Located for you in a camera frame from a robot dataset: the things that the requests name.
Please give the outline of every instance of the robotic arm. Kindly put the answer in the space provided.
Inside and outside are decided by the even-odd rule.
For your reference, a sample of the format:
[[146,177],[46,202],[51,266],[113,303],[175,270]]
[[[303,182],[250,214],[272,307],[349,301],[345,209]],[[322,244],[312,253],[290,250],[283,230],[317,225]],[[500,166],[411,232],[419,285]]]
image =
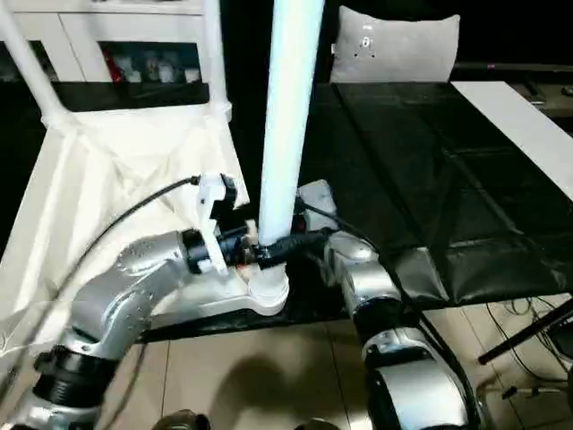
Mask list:
[[[211,201],[210,213],[224,218],[234,193],[228,178],[221,179],[225,192],[201,201]],[[60,341],[36,360],[38,382],[21,398],[7,428],[93,428],[115,370],[162,298],[206,271],[255,263],[264,269],[317,247],[323,249],[323,278],[327,285],[342,287],[363,341],[374,428],[465,426],[464,396],[455,375],[416,328],[415,315],[406,311],[378,255],[356,236],[320,227],[261,246],[249,239],[245,224],[235,226],[214,236],[215,258],[210,240],[205,240],[210,228],[145,237],[127,246],[74,299]],[[223,264],[218,266],[217,259]]]
[[216,235],[217,222],[211,216],[224,219],[232,210],[235,187],[226,176],[208,176],[201,182],[201,229],[137,240],[81,288],[57,345],[35,362],[38,382],[3,428],[93,428],[115,370],[148,327],[161,299],[202,273],[217,270],[225,276],[227,266],[255,263],[269,268],[310,245],[324,245],[329,237],[324,229],[261,246],[249,239],[244,222]]

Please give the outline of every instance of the white pole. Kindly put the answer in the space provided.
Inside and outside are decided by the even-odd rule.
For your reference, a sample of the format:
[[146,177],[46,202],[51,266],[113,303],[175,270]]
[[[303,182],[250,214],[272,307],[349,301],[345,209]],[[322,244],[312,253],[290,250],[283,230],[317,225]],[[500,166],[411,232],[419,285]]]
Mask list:
[[4,35],[8,51],[36,99],[43,118],[48,124],[50,121],[58,121],[67,111],[42,70],[30,44],[22,36],[4,0],[0,0],[0,32]]
[[210,103],[215,107],[227,108],[227,86],[225,84],[225,59],[223,57],[223,36],[221,33],[221,11],[219,0],[203,0],[203,34],[209,55]]
[[275,0],[259,241],[290,232],[324,0]]

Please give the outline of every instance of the black cable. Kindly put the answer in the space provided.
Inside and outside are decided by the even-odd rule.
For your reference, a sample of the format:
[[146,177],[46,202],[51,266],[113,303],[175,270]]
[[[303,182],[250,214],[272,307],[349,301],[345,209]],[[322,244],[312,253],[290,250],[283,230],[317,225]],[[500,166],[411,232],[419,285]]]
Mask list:
[[148,346],[147,343],[141,344],[140,354],[137,357],[137,362],[135,363],[135,367],[133,368],[132,371],[132,378],[130,379],[129,384],[125,389],[124,395],[122,396],[119,405],[117,405],[117,408],[115,408],[113,415],[111,416],[107,424],[101,427],[103,430],[111,429],[111,427],[115,424],[119,416],[122,415],[122,413],[124,412],[125,407],[127,406],[127,402],[132,397],[133,388],[135,388],[135,383],[137,382],[137,378],[140,375],[141,367],[143,366],[143,360],[145,359],[145,352],[147,350],[147,346]]
[[516,299],[511,300],[510,302],[505,302],[503,304],[503,306],[505,307],[506,311],[508,311],[510,314],[515,315],[515,316],[524,316],[529,314],[529,312],[532,309],[533,306],[533,300],[531,298],[526,298],[526,302],[527,302],[527,309],[525,311],[519,312],[517,310],[516,307]]
[[[501,325],[498,323],[498,320],[495,318],[495,316],[493,315],[492,309],[490,308],[490,304],[486,303],[485,307],[487,309],[488,314],[490,315],[490,317],[492,318],[493,323],[495,324],[496,328],[498,329],[498,331],[500,332],[500,334],[505,338],[505,340],[509,339],[508,334],[503,330],[503,328],[501,327]],[[511,353],[515,359],[515,361],[521,366],[521,368],[526,371],[527,374],[529,374],[532,378],[534,378],[537,381],[540,381],[542,383],[566,383],[567,380],[564,379],[553,379],[553,378],[546,378],[543,376],[540,376],[539,374],[536,374],[534,371],[532,371],[529,367],[527,367],[527,365],[524,363],[524,361],[521,359],[521,357],[519,356],[519,354],[517,353],[517,351],[515,350],[515,348],[511,349]]]
[[99,243],[104,239],[104,237],[111,231],[113,230],[115,227],[117,227],[119,224],[121,224],[122,222],[124,222],[126,219],[128,219],[129,217],[131,217],[135,212],[137,212],[139,209],[143,208],[144,206],[147,206],[148,204],[150,204],[151,202],[157,200],[159,197],[170,193],[171,191],[175,190],[176,188],[180,188],[181,186],[184,185],[197,185],[199,183],[200,178],[198,176],[192,176],[192,177],[188,177],[186,179],[182,179],[180,181],[177,181],[171,185],[165,186],[163,188],[161,188],[160,190],[156,191],[155,193],[153,193],[152,195],[146,197],[145,199],[143,199],[142,201],[135,203],[131,208],[129,208],[127,211],[123,212],[121,215],[119,215],[116,219],[114,219],[106,228],[104,228],[98,236],[96,236],[96,238],[88,245],[88,247],[86,248],[86,250],[83,252],[83,254],[80,256],[80,258],[76,261],[76,263],[74,264],[74,266],[72,267],[72,269],[68,272],[68,274],[65,276],[64,281],[62,282],[61,287],[56,291],[56,293],[54,294],[54,296],[52,297],[52,301],[50,302],[50,304],[47,306],[47,308],[44,310],[44,312],[42,313],[42,315],[39,318],[38,323],[34,326],[33,330],[30,332],[29,336],[26,338],[26,340],[23,342],[24,346],[20,352],[20,354],[18,355],[18,358],[16,358],[16,362],[15,364],[12,366],[12,368],[10,369],[10,371],[7,373],[6,377],[4,378],[4,380],[2,381],[2,385],[0,385],[0,404],[4,403],[5,397],[6,395],[10,392],[10,390],[13,388],[13,384],[16,380],[16,378],[18,377],[18,374],[20,373],[21,367],[23,366],[24,360],[26,358],[27,352],[29,350],[29,346],[30,344],[33,342],[33,340],[36,338],[36,336],[38,335],[39,330],[41,329],[41,327],[44,325],[46,319],[48,318],[48,316],[52,313],[52,311],[54,310],[54,307],[56,305],[56,303],[58,302],[58,300],[60,299],[60,297],[62,297],[62,295],[64,294],[65,291],[67,291],[67,289],[72,285],[72,280],[75,277],[75,275],[77,274],[78,270],[80,269],[81,265],[86,261],[86,259],[88,258],[88,256],[91,254],[91,252],[95,249],[96,246],[99,245]]
[[[553,309],[555,308],[555,306],[551,305],[549,302],[546,302],[543,299],[540,299],[540,301],[542,301],[548,306],[552,306]],[[532,315],[533,315],[533,323],[539,320],[539,314],[537,313],[535,308],[532,308]],[[553,358],[555,358],[555,361],[557,361],[558,365],[561,367],[561,369],[563,369],[565,374],[569,374],[568,368],[563,363],[563,360],[561,359],[559,352],[553,345],[552,340],[549,338],[547,331],[542,331],[541,333],[537,333],[535,337],[541,342],[541,344],[545,347],[545,349],[547,349],[547,351],[553,356]]]
[[434,343],[436,344],[435,348],[438,347],[436,348],[437,352],[441,355],[446,364],[452,369],[452,371],[456,374],[459,381],[461,382],[464,388],[464,392],[466,393],[465,401],[466,401],[466,412],[468,414],[468,421],[470,423],[470,426],[472,426],[472,428],[478,428],[480,424],[480,414],[477,407],[477,400],[474,395],[474,389],[472,387],[472,384],[467,379],[466,371],[459,363],[456,354],[454,354],[454,352],[451,350],[448,343],[446,343],[446,341],[441,337],[440,332],[435,328],[435,326],[428,319],[428,317],[422,312],[422,310],[415,304],[414,300],[408,295],[407,291],[404,289],[404,286],[402,285],[400,277],[398,276],[398,273],[396,272],[396,269],[394,268],[394,265],[391,262],[390,258],[385,253],[383,253],[382,249],[379,248],[376,244],[374,244],[373,241],[367,235],[365,235],[365,233],[360,228],[354,226],[353,224],[347,222],[344,219],[341,219],[338,215],[328,213],[319,208],[311,206],[310,204],[303,202],[300,199],[297,201],[297,204],[301,209],[313,211],[315,213],[318,213],[319,215],[322,215],[323,217],[332,219],[333,221],[338,223],[339,226],[342,226],[347,233],[351,233],[352,235],[361,238],[364,242],[366,242],[369,246],[371,246],[372,249],[378,254],[382,266],[388,273],[390,279],[392,280],[396,288],[399,290],[405,305],[407,305],[414,313],[418,315],[423,325],[425,326],[425,329],[429,332],[430,336],[428,336],[428,333],[426,332],[424,327],[420,328],[422,329],[422,331],[424,332],[426,337],[428,337],[429,340],[434,341]]
[[557,306],[555,306],[553,303],[548,302],[547,300],[545,300],[544,298],[540,298],[540,297],[535,297],[535,300],[539,300],[542,303],[545,303],[546,305],[548,305],[551,309],[555,309]]

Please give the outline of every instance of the tile floor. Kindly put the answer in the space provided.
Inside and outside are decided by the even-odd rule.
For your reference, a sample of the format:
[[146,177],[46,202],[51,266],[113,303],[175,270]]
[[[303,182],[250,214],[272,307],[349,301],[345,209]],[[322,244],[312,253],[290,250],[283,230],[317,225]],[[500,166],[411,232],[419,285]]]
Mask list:
[[[567,296],[545,297],[555,305]],[[526,303],[518,302],[521,311]],[[535,301],[539,313],[548,306]],[[491,310],[503,329],[514,333],[531,322],[531,314],[512,315],[504,304]],[[430,318],[458,354],[477,388],[487,386],[495,428],[498,430],[573,428],[573,415],[561,393],[529,399],[502,400],[494,390],[533,381],[510,354],[491,364],[477,357],[501,341],[485,305],[432,311]],[[517,350],[538,374],[562,378],[565,372],[538,340]],[[137,361],[134,347],[122,363],[98,428],[113,414]],[[13,396],[34,379],[22,376]],[[7,402],[1,410],[11,407]],[[192,409],[210,417],[214,430],[291,430],[322,417],[341,430],[372,429],[365,414],[360,346],[349,321],[315,323],[287,328],[223,334],[198,339],[161,342],[149,346],[133,396],[114,429],[151,429],[162,416]]]

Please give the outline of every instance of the white pillow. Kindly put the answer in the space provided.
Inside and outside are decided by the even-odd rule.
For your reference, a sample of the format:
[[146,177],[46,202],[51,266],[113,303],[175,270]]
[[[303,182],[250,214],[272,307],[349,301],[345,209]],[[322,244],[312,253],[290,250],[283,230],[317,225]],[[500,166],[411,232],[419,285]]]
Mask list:
[[458,51],[459,15],[384,21],[340,6],[331,82],[446,82]]

